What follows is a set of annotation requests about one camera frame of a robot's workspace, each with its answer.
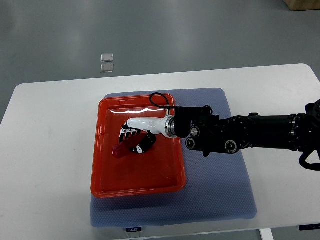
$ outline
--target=small white object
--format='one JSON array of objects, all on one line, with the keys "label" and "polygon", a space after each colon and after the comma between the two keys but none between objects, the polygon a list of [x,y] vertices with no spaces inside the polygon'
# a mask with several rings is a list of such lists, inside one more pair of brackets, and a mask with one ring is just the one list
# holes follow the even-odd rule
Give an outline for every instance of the small white object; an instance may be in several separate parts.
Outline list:
[{"label": "small white object", "polygon": [[112,62],[114,60],[114,54],[113,53],[104,53],[101,54],[101,62]]},{"label": "small white object", "polygon": [[111,73],[114,71],[114,64],[113,63],[104,63],[101,64],[101,71],[100,73]]},{"label": "small white object", "polygon": [[270,228],[260,229],[260,235],[262,240],[274,240],[272,231]]}]

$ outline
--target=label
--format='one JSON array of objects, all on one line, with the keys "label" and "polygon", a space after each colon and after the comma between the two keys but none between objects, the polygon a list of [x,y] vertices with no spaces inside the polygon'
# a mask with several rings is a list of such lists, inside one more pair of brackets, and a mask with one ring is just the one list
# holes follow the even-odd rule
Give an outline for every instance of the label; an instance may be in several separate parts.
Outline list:
[{"label": "label", "polygon": [[141,232],[142,227],[130,227],[126,229],[127,233],[135,233],[135,232]]}]

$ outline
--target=red tray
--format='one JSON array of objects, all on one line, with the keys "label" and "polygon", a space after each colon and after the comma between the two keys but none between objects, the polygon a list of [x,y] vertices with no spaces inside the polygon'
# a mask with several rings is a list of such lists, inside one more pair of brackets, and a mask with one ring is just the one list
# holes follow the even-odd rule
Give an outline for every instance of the red tray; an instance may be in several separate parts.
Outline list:
[{"label": "red tray", "polygon": [[[170,105],[174,98],[165,94]],[[152,100],[165,105],[158,95]],[[170,193],[186,185],[184,159],[179,138],[159,134],[152,148],[116,159],[112,147],[119,143],[123,124],[130,118],[163,118],[164,109],[154,107],[149,95],[109,97],[99,104],[93,156],[91,192],[96,198]]]}]

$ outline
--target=cardboard box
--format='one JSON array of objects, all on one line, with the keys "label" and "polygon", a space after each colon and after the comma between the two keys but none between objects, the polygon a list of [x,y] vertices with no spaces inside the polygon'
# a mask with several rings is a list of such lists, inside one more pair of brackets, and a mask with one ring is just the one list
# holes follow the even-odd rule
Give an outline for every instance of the cardboard box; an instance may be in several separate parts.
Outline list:
[{"label": "cardboard box", "polygon": [[291,11],[320,10],[320,0],[283,0]]}]

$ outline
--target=gray floor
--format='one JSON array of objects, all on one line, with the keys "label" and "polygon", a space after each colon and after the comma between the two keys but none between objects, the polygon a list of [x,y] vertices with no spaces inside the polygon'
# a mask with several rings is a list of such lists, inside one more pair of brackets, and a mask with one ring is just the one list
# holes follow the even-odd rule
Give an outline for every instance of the gray floor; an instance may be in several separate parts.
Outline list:
[{"label": "gray floor", "polygon": [[[320,10],[291,12],[282,0],[0,0],[0,120],[22,83],[297,63],[320,78],[319,23]],[[114,54],[114,72],[100,73],[102,53]],[[320,237],[298,227],[272,232]]]}]

